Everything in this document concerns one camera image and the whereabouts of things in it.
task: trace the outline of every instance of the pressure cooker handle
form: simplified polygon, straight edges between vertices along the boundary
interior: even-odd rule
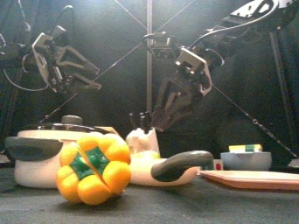
[[[11,157],[21,161],[43,161],[58,155],[63,143],[55,139],[10,136],[5,147]]]

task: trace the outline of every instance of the tray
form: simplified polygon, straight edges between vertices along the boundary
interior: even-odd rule
[[[201,175],[237,188],[299,191],[299,174],[276,171],[201,171]]]

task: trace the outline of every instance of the small bowl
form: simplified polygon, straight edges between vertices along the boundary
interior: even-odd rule
[[[222,152],[225,170],[269,171],[273,164],[272,152]]]

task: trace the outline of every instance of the black cloth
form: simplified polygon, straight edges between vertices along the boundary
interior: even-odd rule
[[[0,169],[0,223],[298,223],[299,192],[239,190],[198,177],[189,185],[130,185],[99,206],[15,183]]]

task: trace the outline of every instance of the metal rod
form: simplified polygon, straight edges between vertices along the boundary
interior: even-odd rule
[[[272,46],[273,46],[273,51],[276,56],[276,70],[277,70],[277,76],[278,76],[281,93],[282,93],[284,104],[285,104],[285,118],[288,123],[289,135],[292,138],[292,145],[294,148],[299,148],[298,136],[296,134],[296,123],[294,123],[296,119],[294,119],[293,111],[290,108],[292,102],[290,102],[290,97],[288,94],[285,66],[284,66],[282,53],[280,50],[280,44],[278,44],[276,31],[270,32],[270,41],[272,41]]]
[[[153,0],[147,0],[147,34],[154,32],[154,2]],[[153,85],[154,85],[154,56],[150,52],[147,52],[147,91],[146,91],[146,110],[153,111]]]

